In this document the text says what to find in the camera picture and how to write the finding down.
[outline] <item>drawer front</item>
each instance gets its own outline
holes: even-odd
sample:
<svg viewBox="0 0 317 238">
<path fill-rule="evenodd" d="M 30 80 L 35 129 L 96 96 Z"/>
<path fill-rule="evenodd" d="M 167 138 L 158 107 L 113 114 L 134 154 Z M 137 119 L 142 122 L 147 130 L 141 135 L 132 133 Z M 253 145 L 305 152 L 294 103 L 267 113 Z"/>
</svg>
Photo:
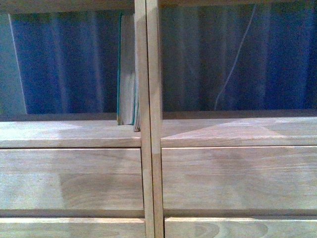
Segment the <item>drawer front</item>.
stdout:
<svg viewBox="0 0 317 238">
<path fill-rule="evenodd" d="M 143 210 L 140 149 L 0 150 L 0 210 Z"/>
<path fill-rule="evenodd" d="M 165 210 L 317 209 L 317 146 L 164 148 L 162 173 Z"/>
<path fill-rule="evenodd" d="M 140 219 L 2 218 L 3 238 L 145 238 Z"/>
<path fill-rule="evenodd" d="M 317 220 L 169 218 L 165 238 L 316 238 Z"/>
</svg>

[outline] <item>shelf board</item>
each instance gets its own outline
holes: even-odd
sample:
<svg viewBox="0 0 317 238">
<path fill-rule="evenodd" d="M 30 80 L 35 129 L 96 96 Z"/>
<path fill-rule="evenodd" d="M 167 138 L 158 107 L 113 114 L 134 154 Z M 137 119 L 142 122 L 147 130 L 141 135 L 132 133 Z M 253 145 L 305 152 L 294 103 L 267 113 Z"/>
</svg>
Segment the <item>shelf board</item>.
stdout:
<svg viewBox="0 0 317 238">
<path fill-rule="evenodd" d="M 141 147 L 141 134 L 116 120 L 0 122 L 0 148 Z"/>
<path fill-rule="evenodd" d="M 0 13 L 45 13 L 133 8 L 133 0 L 0 0 Z"/>
<path fill-rule="evenodd" d="M 211 6 L 211 5 L 236 5 L 255 3 L 291 2 L 298 0 L 161 0 L 162 7 L 166 6 Z"/>
<path fill-rule="evenodd" d="M 317 113 L 242 111 L 167 113 L 161 147 L 317 145 Z"/>
</svg>

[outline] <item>light wood grain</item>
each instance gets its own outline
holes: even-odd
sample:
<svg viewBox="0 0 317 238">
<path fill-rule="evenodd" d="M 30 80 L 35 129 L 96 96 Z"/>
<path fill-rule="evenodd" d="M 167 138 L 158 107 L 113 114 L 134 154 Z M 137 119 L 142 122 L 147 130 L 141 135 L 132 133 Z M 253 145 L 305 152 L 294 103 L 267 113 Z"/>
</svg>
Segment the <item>light wood grain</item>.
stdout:
<svg viewBox="0 0 317 238">
<path fill-rule="evenodd" d="M 168 119 L 162 147 L 317 145 L 317 117 Z"/>
<path fill-rule="evenodd" d="M 1 218 L 2 238 L 145 238 L 140 219 Z"/>
<path fill-rule="evenodd" d="M 162 176 L 161 176 L 161 121 L 162 121 L 162 93 L 161 93 L 161 38 L 159 26 L 159 0 L 147 0 L 147 29 L 148 29 L 148 61 L 149 61 L 149 89 L 151 112 L 151 144 L 153 163 L 153 194 L 155 215 L 155 237 L 164 237 Z"/>
<path fill-rule="evenodd" d="M 166 238 L 315 238 L 314 220 L 252 218 L 169 218 Z"/>
<path fill-rule="evenodd" d="M 0 210 L 143 210 L 140 149 L 0 150 Z"/>
<path fill-rule="evenodd" d="M 135 32 L 136 32 L 136 74 L 139 78 L 139 99 L 141 119 L 141 152 L 144 193 L 144 212 L 147 238 L 155 237 L 152 149 L 148 72 L 148 36 L 145 0 L 135 0 Z"/>
<path fill-rule="evenodd" d="M 0 0 L 0 12 L 43 13 L 133 9 L 133 0 Z"/>
<path fill-rule="evenodd" d="M 0 122 L 0 148 L 140 147 L 133 126 L 115 120 Z"/>
<path fill-rule="evenodd" d="M 161 0 L 161 6 L 212 6 L 236 4 L 262 4 L 275 2 L 292 2 L 299 0 Z"/>
<path fill-rule="evenodd" d="M 164 148 L 164 209 L 317 210 L 317 146 Z"/>
</svg>

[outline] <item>vertical wooden divider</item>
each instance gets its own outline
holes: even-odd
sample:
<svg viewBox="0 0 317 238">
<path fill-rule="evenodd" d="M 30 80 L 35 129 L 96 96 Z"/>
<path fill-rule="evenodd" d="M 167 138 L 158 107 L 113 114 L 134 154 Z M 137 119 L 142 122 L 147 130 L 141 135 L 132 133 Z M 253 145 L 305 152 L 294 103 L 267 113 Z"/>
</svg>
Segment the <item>vertical wooden divider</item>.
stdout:
<svg viewBox="0 0 317 238">
<path fill-rule="evenodd" d="M 137 76 L 141 112 L 141 156 L 146 237 L 155 237 L 146 0 L 135 0 Z"/>
<path fill-rule="evenodd" d="M 148 61 L 150 90 L 150 120 L 153 166 L 153 196 L 155 237 L 164 237 L 163 194 L 162 194 L 162 163 L 161 163 L 161 124 L 162 124 L 162 93 L 160 64 L 160 31 L 159 31 L 159 0 L 146 0 L 148 30 Z"/>
</svg>

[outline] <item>blue curtain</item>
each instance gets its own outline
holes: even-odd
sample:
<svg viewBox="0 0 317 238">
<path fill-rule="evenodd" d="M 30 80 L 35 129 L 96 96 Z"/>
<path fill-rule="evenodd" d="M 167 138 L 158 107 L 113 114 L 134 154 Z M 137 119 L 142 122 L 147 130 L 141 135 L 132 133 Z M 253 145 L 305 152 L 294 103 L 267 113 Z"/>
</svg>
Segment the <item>blue curtain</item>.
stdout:
<svg viewBox="0 0 317 238">
<path fill-rule="evenodd" d="M 165 111 L 213 110 L 252 9 L 235 5 L 162 11 Z M 316 3 L 259 4 L 217 110 L 309 108 L 317 108 Z"/>
<path fill-rule="evenodd" d="M 28 114 L 116 112 L 119 12 L 11 19 Z"/>
</svg>

